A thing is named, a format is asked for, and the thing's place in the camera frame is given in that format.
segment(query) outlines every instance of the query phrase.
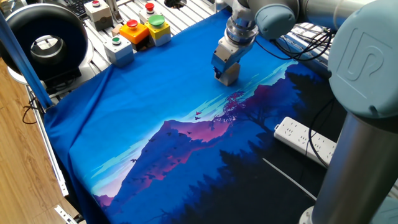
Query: wooden surface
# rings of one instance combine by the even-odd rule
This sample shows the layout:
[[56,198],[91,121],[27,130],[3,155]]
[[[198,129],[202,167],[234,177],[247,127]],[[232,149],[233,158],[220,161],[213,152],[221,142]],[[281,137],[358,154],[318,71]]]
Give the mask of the wooden surface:
[[[0,59],[0,224],[65,223],[54,207],[77,212],[62,197],[37,124],[22,122],[28,102]],[[32,111],[26,121],[35,121]]]

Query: mountain print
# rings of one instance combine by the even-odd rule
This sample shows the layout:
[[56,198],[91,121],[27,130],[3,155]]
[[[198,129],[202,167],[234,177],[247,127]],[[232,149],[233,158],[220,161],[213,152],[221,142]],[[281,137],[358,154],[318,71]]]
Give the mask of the mountain print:
[[[313,95],[314,88],[323,94]],[[286,116],[309,125],[314,108],[332,96],[327,82],[291,65],[249,97],[227,96],[211,120],[197,111],[191,122],[164,121],[131,158],[117,195],[94,197],[117,223],[291,223],[314,201],[262,158],[317,194],[325,170],[276,141],[273,129]],[[328,122],[342,124],[344,109],[334,114]],[[320,132],[337,138],[334,130]]]

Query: purple mountain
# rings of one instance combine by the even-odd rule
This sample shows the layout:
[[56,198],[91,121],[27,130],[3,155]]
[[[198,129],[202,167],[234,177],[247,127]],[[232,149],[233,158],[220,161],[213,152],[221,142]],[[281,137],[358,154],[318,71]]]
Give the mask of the purple mountain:
[[186,163],[192,152],[215,146],[222,141],[228,126],[219,121],[165,121],[142,149],[106,212],[119,213],[123,204],[148,188],[153,180],[163,180],[172,169]]
[[113,200],[112,197],[108,197],[107,195],[102,195],[102,196],[93,195],[93,196],[101,207],[109,206]]

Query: power outlet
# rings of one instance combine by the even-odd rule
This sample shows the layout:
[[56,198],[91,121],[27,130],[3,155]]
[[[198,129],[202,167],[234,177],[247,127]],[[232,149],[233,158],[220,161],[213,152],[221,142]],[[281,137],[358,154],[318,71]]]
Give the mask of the power outlet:
[[[286,117],[275,127],[274,137],[323,166],[308,142],[309,128]],[[329,165],[336,143],[312,130],[312,143],[319,156]]]

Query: white control box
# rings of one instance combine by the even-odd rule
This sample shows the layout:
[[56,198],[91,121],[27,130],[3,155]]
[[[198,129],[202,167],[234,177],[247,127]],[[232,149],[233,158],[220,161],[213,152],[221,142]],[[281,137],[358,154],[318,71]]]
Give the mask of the white control box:
[[141,9],[139,11],[139,22],[141,24],[145,24],[148,22],[148,19],[153,16],[153,15],[162,15],[162,12],[160,12],[159,9],[155,9],[155,5],[153,3],[148,2],[145,5],[145,9]]
[[91,24],[97,31],[113,25],[112,12],[103,0],[94,0],[85,4],[85,11]]
[[105,42],[104,48],[108,60],[119,68],[134,61],[134,52],[130,41],[120,34]]

